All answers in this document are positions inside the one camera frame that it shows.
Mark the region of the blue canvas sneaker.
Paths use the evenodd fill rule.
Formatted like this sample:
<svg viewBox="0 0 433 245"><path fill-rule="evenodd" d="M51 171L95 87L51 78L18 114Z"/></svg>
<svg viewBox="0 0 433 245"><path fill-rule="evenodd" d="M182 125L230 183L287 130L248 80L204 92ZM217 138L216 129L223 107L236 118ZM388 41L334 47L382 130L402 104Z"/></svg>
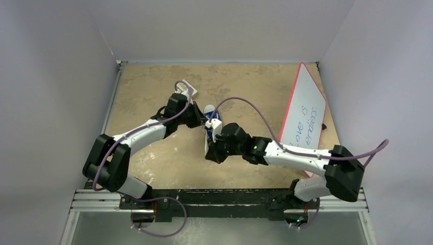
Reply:
<svg viewBox="0 0 433 245"><path fill-rule="evenodd" d="M215 105L208 104L203 108L202 113L206 116L207 119L216 118L222 121L219 110L216 110L216 112L214 112L214 110L215 110ZM212 132L207 130L206 128L203 128L203 130L205 135L205 140L204 140L205 159L208 161L213 161L212 151L209 150L209 144L208 144L208 140L212 139Z"/></svg>

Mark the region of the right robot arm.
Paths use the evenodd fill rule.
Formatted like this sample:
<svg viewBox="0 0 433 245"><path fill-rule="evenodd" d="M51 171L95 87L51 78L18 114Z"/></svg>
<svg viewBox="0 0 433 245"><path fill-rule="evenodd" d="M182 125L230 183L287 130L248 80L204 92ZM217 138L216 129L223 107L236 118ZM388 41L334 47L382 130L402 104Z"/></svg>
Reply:
<svg viewBox="0 0 433 245"><path fill-rule="evenodd" d="M218 164L229 156L241 156L254 165L281 165L310 172L313 177L292 183L286 200L294 208L314 198L333 195L356 202L365 168L341 145L332 150L312 150L266 137L250 136L236 123L225 126L218 120L206 122L211 133L206 138L205 159Z"/></svg>

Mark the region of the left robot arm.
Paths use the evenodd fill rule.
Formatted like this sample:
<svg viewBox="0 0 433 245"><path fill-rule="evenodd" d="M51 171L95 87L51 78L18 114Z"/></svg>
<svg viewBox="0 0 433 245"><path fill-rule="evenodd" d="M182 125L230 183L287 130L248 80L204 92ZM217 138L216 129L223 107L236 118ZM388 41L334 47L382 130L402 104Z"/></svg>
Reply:
<svg viewBox="0 0 433 245"><path fill-rule="evenodd" d="M96 190L128 195L138 208L148 208L152 203L152 187L128 173L130 158L148 145L169 137L180 125L196 128L203 126L207 119L196 102L186 95L173 93L167 104L143 125L115 136L99 135L82 174L93 181Z"/></svg>

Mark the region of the small white cardboard box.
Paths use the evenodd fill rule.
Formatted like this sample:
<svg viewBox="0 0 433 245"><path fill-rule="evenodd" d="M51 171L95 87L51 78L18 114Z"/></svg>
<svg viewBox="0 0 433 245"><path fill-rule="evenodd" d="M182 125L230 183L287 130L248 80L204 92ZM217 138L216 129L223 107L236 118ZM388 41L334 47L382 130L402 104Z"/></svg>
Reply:
<svg viewBox="0 0 433 245"><path fill-rule="evenodd" d="M194 98L198 91L187 81L181 80L175 83L175 92L183 94L188 98Z"/></svg>

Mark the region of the red framed whiteboard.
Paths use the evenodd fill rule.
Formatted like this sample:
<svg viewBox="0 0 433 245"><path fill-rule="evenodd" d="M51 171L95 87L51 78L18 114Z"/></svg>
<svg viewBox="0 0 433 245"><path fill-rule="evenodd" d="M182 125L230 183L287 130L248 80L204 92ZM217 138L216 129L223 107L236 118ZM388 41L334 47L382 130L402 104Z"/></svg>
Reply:
<svg viewBox="0 0 433 245"><path fill-rule="evenodd" d="M300 63L280 130L279 142L318 149L326 105L325 96L306 65Z"/></svg>

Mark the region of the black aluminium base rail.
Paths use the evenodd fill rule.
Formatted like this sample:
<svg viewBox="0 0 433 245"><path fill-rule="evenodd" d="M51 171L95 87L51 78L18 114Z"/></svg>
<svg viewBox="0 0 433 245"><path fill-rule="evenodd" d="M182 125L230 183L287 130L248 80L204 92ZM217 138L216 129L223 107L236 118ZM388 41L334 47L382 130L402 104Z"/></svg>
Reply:
<svg viewBox="0 0 433 245"><path fill-rule="evenodd" d="M122 194L91 189L76 190L71 211L136 213L143 218L171 222L174 217L266 218L303 225L316 211L368 211L364 192L357 201L345 202L332 195L309 202L296 201L288 188L276 189L153 189L154 200L139 202Z"/></svg>

